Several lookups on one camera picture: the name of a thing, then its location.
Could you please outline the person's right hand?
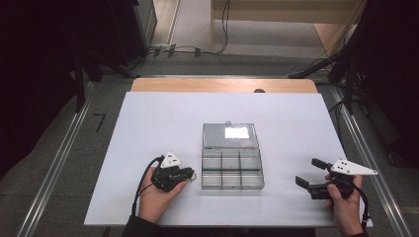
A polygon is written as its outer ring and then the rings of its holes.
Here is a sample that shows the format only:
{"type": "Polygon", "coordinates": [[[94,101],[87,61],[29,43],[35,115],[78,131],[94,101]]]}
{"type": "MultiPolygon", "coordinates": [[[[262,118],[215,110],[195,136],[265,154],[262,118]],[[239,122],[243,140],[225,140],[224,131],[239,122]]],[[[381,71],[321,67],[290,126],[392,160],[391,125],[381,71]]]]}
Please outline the person's right hand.
{"type": "Polygon", "coordinates": [[[360,218],[360,194],[353,191],[348,198],[342,198],[339,189],[330,184],[327,186],[331,199],[325,202],[334,215],[335,226],[343,237],[354,237],[364,233],[360,218]]]}

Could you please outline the black floor bar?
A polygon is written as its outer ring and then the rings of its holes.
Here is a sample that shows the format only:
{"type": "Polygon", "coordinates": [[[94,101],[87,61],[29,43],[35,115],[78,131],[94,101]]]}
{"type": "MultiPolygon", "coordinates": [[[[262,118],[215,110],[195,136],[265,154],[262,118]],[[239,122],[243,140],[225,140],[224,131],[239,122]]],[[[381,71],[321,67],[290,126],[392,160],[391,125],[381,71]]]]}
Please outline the black floor bar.
{"type": "Polygon", "coordinates": [[[315,59],[313,64],[308,68],[303,69],[302,71],[292,72],[285,76],[285,79],[303,79],[307,76],[317,72],[318,70],[334,63],[339,58],[338,55],[332,56],[330,58],[324,58],[322,60],[315,59]]]}

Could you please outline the metal floor rail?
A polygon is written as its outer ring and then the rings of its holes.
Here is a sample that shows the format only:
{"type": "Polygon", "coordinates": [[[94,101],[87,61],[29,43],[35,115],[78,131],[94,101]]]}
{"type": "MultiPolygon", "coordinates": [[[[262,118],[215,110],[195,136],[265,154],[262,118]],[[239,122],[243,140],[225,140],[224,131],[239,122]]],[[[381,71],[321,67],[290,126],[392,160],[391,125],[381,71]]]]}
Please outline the metal floor rail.
{"type": "Polygon", "coordinates": [[[93,82],[89,82],[86,89],[85,104],[73,117],[71,124],[67,129],[64,138],[62,139],[59,148],[52,160],[52,163],[49,166],[49,169],[42,181],[42,185],[37,191],[33,201],[31,202],[30,208],[20,227],[17,237],[33,237],[42,214],[51,197],[52,191],[67,160],[69,152],[73,146],[75,138],[78,135],[80,127],[90,108],[95,90],[95,84],[93,82]]]}
{"type": "Polygon", "coordinates": [[[350,114],[339,103],[342,90],[330,86],[323,91],[332,120],[347,158],[378,170],[365,177],[363,191],[369,199],[372,237],[419,237],[419,170],[390,163],[389,152],[376,128],[358,108],[350,114]]]}

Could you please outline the wooden table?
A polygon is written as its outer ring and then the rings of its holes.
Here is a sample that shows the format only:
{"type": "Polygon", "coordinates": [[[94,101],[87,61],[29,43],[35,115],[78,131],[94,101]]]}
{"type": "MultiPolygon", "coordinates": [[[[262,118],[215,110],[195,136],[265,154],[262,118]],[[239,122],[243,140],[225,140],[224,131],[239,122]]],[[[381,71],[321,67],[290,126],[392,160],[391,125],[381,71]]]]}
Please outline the wooden table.
{"type": "Polygon", "coordinates": [[[132,92],[204,92],[204,93],[317,93],[309,79],[253,78],[137,78],[132,92]]]}

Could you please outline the person's left hand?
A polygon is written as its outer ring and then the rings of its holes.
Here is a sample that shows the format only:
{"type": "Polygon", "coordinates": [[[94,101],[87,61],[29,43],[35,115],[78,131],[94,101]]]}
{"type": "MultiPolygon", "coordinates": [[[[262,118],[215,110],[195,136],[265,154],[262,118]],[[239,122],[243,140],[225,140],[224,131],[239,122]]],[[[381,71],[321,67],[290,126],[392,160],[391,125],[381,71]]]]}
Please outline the person's left hand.
{"type": "Polygon", "coordinates": [[[137,216],[152,223],[157,223],[171,201],[182,192],[187,183],[181,182],[169,193],[162,192],[151,183],[153,171],[154,167],[151,167],[142,182],[137,216]]]}

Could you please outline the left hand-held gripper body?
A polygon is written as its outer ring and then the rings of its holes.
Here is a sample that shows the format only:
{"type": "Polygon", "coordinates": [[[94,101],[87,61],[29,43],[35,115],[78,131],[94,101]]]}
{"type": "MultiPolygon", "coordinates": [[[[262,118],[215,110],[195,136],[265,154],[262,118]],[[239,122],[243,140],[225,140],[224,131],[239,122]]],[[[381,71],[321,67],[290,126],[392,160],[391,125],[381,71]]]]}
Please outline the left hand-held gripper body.
{"type": "Polygon", "coordinates": [[[181,164],[172,152],[168,152],[154,169],[152,184],[165,193],[172,191],[180,182],[186,180],[186,174],[180,168],[181,164]]]}

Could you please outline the dark cabinet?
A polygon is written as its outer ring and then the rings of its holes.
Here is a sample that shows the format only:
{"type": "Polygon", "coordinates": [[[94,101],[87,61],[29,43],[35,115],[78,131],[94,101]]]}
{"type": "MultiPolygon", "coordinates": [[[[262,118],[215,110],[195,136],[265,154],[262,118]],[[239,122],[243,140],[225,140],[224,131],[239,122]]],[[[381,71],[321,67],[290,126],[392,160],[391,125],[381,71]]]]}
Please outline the dark cabinet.
{"type": "Polygon", "coordinates": [[[121,39],[125,64],[144,57],[157,26],[153,0],[110,0],[121,39]]]}

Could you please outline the black metal stand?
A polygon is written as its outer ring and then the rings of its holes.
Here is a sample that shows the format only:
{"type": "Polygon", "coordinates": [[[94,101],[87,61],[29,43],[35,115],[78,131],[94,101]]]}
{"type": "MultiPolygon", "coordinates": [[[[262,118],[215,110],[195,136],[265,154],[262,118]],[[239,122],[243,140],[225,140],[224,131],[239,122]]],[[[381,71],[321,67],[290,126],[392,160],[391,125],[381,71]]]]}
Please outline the black metal stand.
{"type": "Polygon", "coordinates": [[[348,113],[352,115],[354,86],[357,78],[357,58],[352,56],[348,51],[342,51],[337,54],[337,60],[328,75],[328,80],[332,83],[338,83],[345,80],[345,89],[343,96],[343,105],[348,113]]]}
{"type": "Polygon", "coordinates": [[[84,92],[84,78],[83,68],[78,52],[74,53],[74,78],[76,84],[76,113],[79,113],[85,104],[85,92],[84,92]]]}

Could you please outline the light wooden shelf unit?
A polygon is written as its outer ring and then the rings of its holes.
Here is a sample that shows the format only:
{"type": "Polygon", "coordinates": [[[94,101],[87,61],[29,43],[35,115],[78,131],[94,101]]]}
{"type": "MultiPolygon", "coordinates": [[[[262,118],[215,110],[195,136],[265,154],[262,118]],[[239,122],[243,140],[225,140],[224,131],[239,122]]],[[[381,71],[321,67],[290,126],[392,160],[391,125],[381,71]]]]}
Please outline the light wooden shelf unit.
{"type": "Polygon", "coordinates": [[[311,23],[328,56],[343,46],[350,28],[362,18],[369,0],[209,0],[210,48],[214,46],[214,21],[220,20],[226,1],[233,21],[311,23]]]}

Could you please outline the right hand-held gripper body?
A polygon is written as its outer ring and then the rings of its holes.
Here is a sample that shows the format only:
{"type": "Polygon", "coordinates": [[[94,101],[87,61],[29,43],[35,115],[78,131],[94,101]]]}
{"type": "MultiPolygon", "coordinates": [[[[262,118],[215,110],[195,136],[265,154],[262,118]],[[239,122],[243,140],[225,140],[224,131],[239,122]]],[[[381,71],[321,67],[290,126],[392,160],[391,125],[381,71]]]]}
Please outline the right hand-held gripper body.
{"type": "Polygon", "coordinates": [[[334,164],[327,164],[328,168],[326,170],[329,172],[330,180],[325,184],[309,186],[309,193],[312,199],[331,199],[327,191],[327,186],[330,184],[335,185],[339,189],[342,198],[348,198],[355,189],[353,179],[356,175],[374,176],[378,174],[377,170],[345,159],[340,159],[334,164]]]}

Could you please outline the white table board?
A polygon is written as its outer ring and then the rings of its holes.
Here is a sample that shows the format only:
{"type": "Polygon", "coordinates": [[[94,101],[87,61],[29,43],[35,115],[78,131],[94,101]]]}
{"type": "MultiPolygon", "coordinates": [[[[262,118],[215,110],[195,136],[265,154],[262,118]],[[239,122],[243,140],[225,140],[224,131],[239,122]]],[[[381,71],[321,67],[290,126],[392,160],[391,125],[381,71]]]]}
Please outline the white table board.
{"type": "Polygon", "coordinates": [[[190,182],[160,223],[189,227],[330,227],[332,213],[294,179],[314,184],[324,171],[314,158],[344,157],[335,128],[317,93],[127,93],[85,222],[124,225],[149,162],[173,152],[183,165],[201,169],[207,123],[255,126],[265,187],[261,191],[209,191],[190,182]]]}

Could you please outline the clear plastic compartment box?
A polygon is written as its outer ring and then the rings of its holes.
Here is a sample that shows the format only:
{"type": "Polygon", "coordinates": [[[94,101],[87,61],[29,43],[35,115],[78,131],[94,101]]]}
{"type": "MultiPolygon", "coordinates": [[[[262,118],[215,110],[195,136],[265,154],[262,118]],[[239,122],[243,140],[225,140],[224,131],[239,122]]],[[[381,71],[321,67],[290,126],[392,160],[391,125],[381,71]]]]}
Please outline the clear plastic compartment box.
{"type": "Polygon", "coordinates": [[[203,190],[262,190],[261,151],[253,123],[205,123],[203,190]]]}

